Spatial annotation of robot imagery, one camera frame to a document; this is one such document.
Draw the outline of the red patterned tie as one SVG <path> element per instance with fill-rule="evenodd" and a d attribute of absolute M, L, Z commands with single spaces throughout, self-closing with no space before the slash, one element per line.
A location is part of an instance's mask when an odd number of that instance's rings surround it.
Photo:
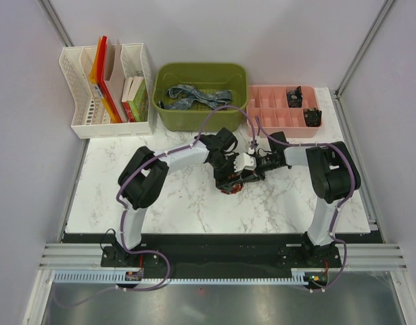
<path fill-rule="evenodd" d="M 243 189 L 245 183 L 249 182 L 250 180 L 248 178 L 241 176 L 229 177 L 218 183 L 217 188 L 223 194 L 236 194 Z"/>

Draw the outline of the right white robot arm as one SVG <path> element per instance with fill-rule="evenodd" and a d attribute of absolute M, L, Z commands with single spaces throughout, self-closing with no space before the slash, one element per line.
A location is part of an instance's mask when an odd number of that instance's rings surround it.
<path fill-rule="evenodd" d="M 290 144 L 283 132 L 267 136 L 272 158 L 263 156 L 258 171 L 301 166 L 308 169 L 317 204 L 306 237 L 309 245 L 301 249 L 302 261 L 311 267 L 325 259 L 323 246 L 335 242 L 340 208 L 361 186 L 361 176 L 344 142 Z"/>

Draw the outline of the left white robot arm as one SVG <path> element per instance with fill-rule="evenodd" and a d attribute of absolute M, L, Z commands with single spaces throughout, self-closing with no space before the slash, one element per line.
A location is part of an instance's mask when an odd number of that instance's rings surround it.
<path fill-rule="evenodd" d="M 206 162 L 223 162 L 230 149 L 237 146 L 237 138 L 226 128 L 214 135 L 199 134 L 188 144 L 165 150 L 150 150 L 142 146 L 136 150 L 118 178 L 120 189 L 116 200 L 123 212 L 116 241 L 116 258 L 125 266 L 139 260 L 141 229 L 147 209 L 157 201 L 168 174 Z"/>

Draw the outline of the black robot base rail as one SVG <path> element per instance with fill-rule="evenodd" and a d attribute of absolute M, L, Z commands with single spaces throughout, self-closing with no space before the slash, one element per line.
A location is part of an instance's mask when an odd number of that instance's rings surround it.
<path fill-rule="evenodd" d="M 285 278 L 294 268 L 340 267 L 335 244 L 314 248 L 303 234 L 144 234 L 126 253 L 103 248 L 101 266 L 140 267 L 148 278 Z"/>

